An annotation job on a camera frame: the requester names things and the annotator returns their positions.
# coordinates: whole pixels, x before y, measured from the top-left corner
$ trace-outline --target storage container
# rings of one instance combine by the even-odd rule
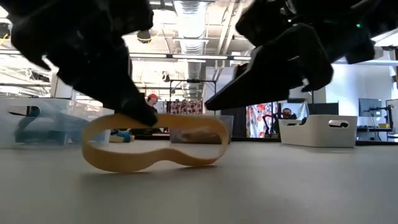
[[[81,144],[81,132],[93,119],[113,110],[57,98],[0,98],[0,147]],[[94,138],[109,143],[109,131]]]
[[[303,125],[281,119],[280,138],[298,146],[355,147],[357,121],[357,116],[337,115],[310,115]]]
[[[229,132],[229,142],[232,138],[234,116],[230,115],[187,115],[192,119],[217,119],[223,123]],[[198,144],[221,144],[220,137],[215,133],[209,133],[203,127],[181,130],[170,128],[170,140],[172,143],[198,143]]]

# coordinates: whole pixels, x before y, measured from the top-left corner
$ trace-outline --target rubber band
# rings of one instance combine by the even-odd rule
[[[158,114],[158,122],[153,127],[148,127],[123,114],[103,116],[93,120],[83,131],[82,150],[83,157],[92,166],[109,171],[128,173],[150,167],[159,161],[172,161],[183,166],[206,166],[221,158],[228,147],[228,130],[225,125],[215,119],[206,117],[195,118],[173,114]],[[217,157],[199,158],[190,156],[171,147],[156,149],[148,152],[126,153],[105,151],[90,144],[90,140],[97,134],[108,129],[122,128],[177,128],[192,129],[206,127],[211,133],[216,133],[221,139],[221,147]]]

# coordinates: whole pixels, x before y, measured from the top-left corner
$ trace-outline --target desk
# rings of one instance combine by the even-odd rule
[[[357,127],[356,137],[357,140],[362,140],[362,141],[369,141],[370,139],[374,139],[375,141],[381,141],[379,133],[384,132],[388,134],[388,132],[391,131],[392,131],[391,128]]]
[[[111,144],[107,150],[168,141]],[[212,145],[178,145],[196,156]],[[353,151],[232,142],[214,167],[160,162],[151,172],[109,174],[79,148],[0,150],[0,223],[396,224],[396,146]]]

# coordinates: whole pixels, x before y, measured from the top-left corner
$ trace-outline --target white table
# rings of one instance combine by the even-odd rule
[[[233,142],[214,167],[161,162],[129,175],[91,167],[79,149],[0,149],[0,223],[396,224],[398,148]]]

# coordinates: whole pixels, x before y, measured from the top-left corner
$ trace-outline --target computer screen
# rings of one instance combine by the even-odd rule
[[[381,100],[379,99],[359,99],[359,116],[381,118],[381,110],[372,110],[381,108]]]
[[[313,114],[328,114],[338,115],[338,103],[314,103],[308,105],[310,115]]]

